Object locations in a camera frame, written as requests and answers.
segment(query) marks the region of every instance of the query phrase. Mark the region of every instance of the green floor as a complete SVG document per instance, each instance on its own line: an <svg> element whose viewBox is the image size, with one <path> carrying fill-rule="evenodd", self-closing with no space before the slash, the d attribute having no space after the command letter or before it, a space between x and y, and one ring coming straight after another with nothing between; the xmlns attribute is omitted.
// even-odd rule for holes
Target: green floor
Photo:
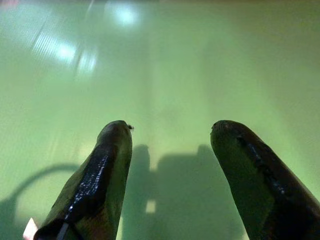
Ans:
<svg viewBox="0 0 320 240"><path fill-rule="evenodd" d="M133 157L118 240L241 240L212 124L257 132L320 199L320 2L0 7L0 235L40 225L108 122Z"/></svg>

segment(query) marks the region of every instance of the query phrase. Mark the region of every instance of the green surface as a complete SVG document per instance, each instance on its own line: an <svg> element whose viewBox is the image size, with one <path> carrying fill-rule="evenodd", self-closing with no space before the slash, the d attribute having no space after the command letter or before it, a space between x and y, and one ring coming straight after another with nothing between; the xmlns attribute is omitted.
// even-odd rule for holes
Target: green surface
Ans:
<svg viewBox="0 0 320 240"><path fill-rule="evenodd" d="M320 199L319 30L318 1L0 7L1 235L41 224L118 119L135 127L119 240L245 238L210 149L221 119Z"/></svg>

